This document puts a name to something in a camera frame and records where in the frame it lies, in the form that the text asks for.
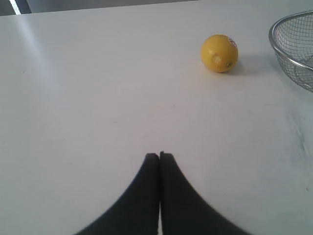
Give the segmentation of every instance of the fruit sticker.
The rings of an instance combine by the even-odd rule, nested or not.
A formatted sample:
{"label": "fruit sticker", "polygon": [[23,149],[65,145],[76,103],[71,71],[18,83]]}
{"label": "fruit sticker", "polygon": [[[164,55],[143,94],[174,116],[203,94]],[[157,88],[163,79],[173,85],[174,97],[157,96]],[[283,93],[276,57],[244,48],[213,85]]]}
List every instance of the fruit sticker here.
{"label": "fruit sticker", "polygon": [[234,40],[232,40],[231,38],[228,38],[228,40],[234,47],[237,47],[237,44],[235,43]]}

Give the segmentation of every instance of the yellow lemon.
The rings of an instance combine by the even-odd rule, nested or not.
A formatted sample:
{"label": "yellow lemon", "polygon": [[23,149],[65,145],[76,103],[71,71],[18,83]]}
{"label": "yellow lemon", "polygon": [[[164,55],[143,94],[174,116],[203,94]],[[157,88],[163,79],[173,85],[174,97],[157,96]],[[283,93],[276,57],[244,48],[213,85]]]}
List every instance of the yellow lemon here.
{"label": "yellow lemon", "polygon": [[225,35],[213,35],[202,45],[201,59],[204,65],[213,71],[228,71],[237,63],[237,45]]}

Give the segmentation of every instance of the background wall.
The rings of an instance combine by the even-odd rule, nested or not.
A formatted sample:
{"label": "background wall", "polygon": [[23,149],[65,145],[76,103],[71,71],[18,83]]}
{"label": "background wall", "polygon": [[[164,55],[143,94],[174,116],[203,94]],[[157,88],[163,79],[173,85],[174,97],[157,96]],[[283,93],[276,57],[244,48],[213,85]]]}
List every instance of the background wall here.
{"label": "background wall", "polygon": [[0,16],[15,15],[9,0],[0,0]]}
{"label": "background wall", "polygon": [[142,5],[182,0],[27,0],[32,13],[99,7]]}

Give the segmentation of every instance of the metal strainer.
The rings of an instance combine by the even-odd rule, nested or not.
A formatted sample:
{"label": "metal strainer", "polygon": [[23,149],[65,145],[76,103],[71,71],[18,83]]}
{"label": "metal strainer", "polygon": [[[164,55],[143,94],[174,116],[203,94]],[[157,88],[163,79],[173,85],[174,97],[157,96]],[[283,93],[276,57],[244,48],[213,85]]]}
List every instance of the metal strainer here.
{"label": "metal strainer", "polygon": [[313,10],[277,21],[270,28],[269,41],[283,71],[313,92]]}

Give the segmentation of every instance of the white tabletop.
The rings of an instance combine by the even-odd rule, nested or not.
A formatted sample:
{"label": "white tabletop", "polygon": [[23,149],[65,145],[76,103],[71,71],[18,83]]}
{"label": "white tabletop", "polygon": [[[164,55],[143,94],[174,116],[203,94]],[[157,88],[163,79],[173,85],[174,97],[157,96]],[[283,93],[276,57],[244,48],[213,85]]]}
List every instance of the white tabletop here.
{"label": "white tabletop", "polygon": [[[254,235],[313,231],[313,94],[268,42],[309,0],[210,0],[0,18],[0,234],[71,235],[171,152]],[[200,47],[231,36],[238,65]]]}

